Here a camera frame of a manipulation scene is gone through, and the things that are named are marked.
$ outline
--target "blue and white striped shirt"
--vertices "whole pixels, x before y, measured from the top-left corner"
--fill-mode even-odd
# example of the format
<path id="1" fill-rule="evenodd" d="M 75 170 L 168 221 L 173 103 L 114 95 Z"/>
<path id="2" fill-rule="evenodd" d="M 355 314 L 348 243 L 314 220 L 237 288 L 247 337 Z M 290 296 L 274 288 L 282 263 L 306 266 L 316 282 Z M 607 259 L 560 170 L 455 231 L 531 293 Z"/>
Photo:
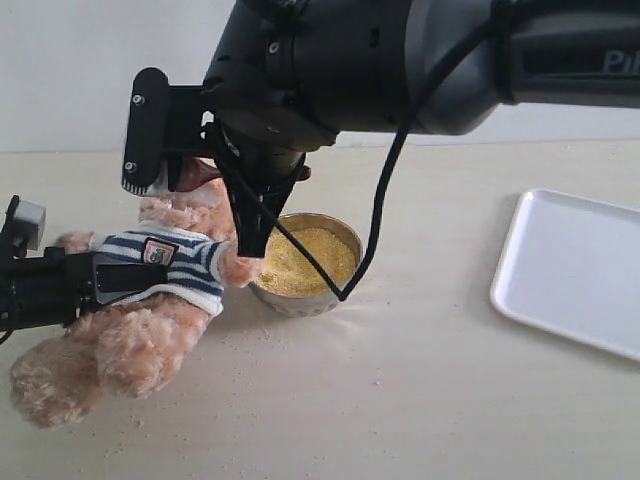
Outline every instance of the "blue and white striped shirt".
<path id="1" fill-rule="evenodd" d="M 168 283 L 154 285 L 119 304 L 149 298 L 159 292 L 173 293 L 207 311 L 222 312 L 223 281 L 218 259 L 229 242 L 214 242 L 204 234 L 164 226 L 152 220 L 117 235 L 94 236 L 91 250 L 132 263 L 168 266 Z"/>

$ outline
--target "white table surface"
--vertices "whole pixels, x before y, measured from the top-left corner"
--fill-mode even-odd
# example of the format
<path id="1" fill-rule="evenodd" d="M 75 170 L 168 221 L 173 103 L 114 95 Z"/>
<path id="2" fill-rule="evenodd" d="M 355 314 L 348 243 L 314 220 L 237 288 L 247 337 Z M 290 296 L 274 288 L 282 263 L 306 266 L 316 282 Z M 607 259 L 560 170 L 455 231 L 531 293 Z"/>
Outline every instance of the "white table surface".
<path id="1" fill-rule="evenodd" d="M 336 215 L 366 239 L 385 154 L 314 154 L 286 210 Z M 639 154 L 631 141 L 407 147 L 347 303 L 283 320 L 232 291 L 173 383 L 106 398 L 78 425 L 40 432 L 12 409 L 11 363 L 60 332 L 16 333 L 0 347 L 0 478 L 637 478 L 640 366 L 517 326 L 488 290 L 522 191 L 640 208 Z M 118 154 L 0 156 L 0 201 L 46 205 L 45 241 L 122 229 L 137 199 L 119 167 Z"/>

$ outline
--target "patch on shirt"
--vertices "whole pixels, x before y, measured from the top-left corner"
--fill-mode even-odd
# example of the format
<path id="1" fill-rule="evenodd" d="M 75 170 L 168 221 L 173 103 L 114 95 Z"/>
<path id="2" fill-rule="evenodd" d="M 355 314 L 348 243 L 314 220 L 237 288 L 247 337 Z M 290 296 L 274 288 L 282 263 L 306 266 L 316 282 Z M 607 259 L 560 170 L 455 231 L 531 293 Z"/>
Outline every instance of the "patch on shirt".
<path id="1" fill-rule="evenodd" d="M 147 238 L 142 249 L 142 261 L 143 263 L 169 266 L 178 248 L 178 245 L 173 243 L 158 240 L 157 238 Z"/>

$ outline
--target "plastic tray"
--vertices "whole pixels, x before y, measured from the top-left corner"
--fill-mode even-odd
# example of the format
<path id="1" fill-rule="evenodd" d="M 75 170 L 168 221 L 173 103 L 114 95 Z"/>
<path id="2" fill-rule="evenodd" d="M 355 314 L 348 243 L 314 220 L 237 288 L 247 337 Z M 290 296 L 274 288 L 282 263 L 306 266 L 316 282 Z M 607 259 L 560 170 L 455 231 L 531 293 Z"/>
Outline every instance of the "plastic tray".
<path id="1" fill-rule="evenodd" d="M 640 211 L 524 193 L 491 302 L 517 322 L 640 361 Z"/>

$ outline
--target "cornmeal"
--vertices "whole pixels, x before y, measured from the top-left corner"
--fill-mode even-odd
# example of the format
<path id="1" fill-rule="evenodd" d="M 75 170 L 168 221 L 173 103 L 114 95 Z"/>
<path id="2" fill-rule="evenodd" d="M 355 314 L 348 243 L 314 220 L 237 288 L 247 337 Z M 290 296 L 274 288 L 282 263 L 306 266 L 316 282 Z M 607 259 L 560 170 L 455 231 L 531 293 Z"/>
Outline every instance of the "cornmeal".
<path id="1" fill-rule="evenodd" d="M 355 269 L 353 252 L 333 233 L 322 228 L 291 232 L 333 282 L 344 285 Z M 320 274 L 282 233 L 274 230 L 267 244 L 265 268 L 256 283 L 278 295 L 303 297 L 329 289 Z"/>

